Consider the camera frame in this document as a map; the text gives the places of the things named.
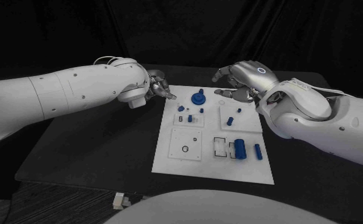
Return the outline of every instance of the table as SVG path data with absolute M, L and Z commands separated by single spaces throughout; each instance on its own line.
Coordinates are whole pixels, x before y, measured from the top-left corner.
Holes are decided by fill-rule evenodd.
M 143 65 L 160 69 L 169 83 L 226 87 L 213 83 L 218 69 Z M 328 88 L 323 76 L 275 72 Z M 154 196 L 186 189 L 252 194 L 284 202 L 336 221 L 363 221 L 363 166 L 324 153 L 301 140 L 280 138 L 261 117 L 275 185 L 151 173 L 164 99 L 154 97 L 131 110 L 114 100 L 89 110 L 58 117 L 27 156 L 16 179 Z

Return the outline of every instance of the task board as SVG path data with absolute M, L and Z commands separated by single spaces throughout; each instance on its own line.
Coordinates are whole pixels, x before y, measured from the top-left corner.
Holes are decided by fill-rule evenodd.
M 206 101 L 196 105 L 192 96 L 200 89 Z M 170 85 L 177 99 L 164 102 L 153 173 L 274 185 L 255 104 L 216 95 L 216 89 Z M 245 141 L 245 159 L 235 156 L 236 139 Z M 259 144 L 262 160 L 255 144 Z

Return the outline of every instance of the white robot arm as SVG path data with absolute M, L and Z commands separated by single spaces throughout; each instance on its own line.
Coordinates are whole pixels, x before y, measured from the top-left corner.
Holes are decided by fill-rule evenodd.
M 161 71 L 146 71 L 130 58 L 111 58 L 111 64 L 0 81 L 0 140 L 29 124 L 99 106 L 115 98 L 128 102 L 133 109 L 154 95 L 176 99 Z
M 363 99 L 339 90 L 317 88 L 295 78 L 278 81 L 258 61 L 242 61 L 219 69 L 213 82 L 229 75 L 236 90 L 215 94 L 241 102 L 256 102 L 269 128 L 282 138 L 307 141 L 323 151 L 363 164 Z M 339 93 L 326 98 L 314 89 Z

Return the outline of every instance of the gray carpet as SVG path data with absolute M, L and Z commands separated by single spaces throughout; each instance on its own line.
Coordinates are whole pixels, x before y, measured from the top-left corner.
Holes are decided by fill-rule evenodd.
M 104 223 L 120 210 L 112 209 L 115 192 L 45 184 L 22 183 L 13 194 L 6 224 Z M 130 196 L 135 203 L 141 196 Z M 9 201 L 0 201 L 0 223 Z

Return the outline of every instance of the blue object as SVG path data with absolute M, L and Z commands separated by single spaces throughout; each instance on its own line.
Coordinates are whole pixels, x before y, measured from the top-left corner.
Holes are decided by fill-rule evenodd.
M 256 158 L 258 160 L 262 160 L 262 153 L 261 153 L 261 149 L 259 149 L 259 144 L 255 144 L 255 154 L 256 154 Z
M 235 140 L 235 153 L 236 153 L 236 159 L 246 159 L 248 158 L 244 139 Z
M 205 91 L 203 89 L 199 90 L 199 93 L 193 94 L 192 96 L 192 102 L 196 105 L 202 105 L 206 102 L 206 96 L 205 96 Z
M 229 121 L 228 121 L 228 126 L 231 126 L 232 125 L 232 122 L 233 122 L 233 118 L 229 118 Z

